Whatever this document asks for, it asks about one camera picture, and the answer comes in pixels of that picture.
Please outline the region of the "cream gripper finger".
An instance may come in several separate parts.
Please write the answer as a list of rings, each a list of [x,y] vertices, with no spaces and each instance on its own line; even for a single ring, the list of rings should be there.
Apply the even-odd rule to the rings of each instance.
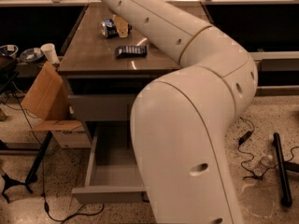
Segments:
[[[114,15],[113,20],[119,37],[120,38],[127,37],[129,33],[128,22],[118,15]]]

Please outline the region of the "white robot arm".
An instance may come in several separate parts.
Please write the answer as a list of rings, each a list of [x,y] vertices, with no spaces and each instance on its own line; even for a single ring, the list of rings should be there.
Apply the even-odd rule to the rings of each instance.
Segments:
[[[135,98],[130,125],[158,224],[244,224],[225,155],[258,83],[230,36],[161,0],[101,0],[179,65]]]

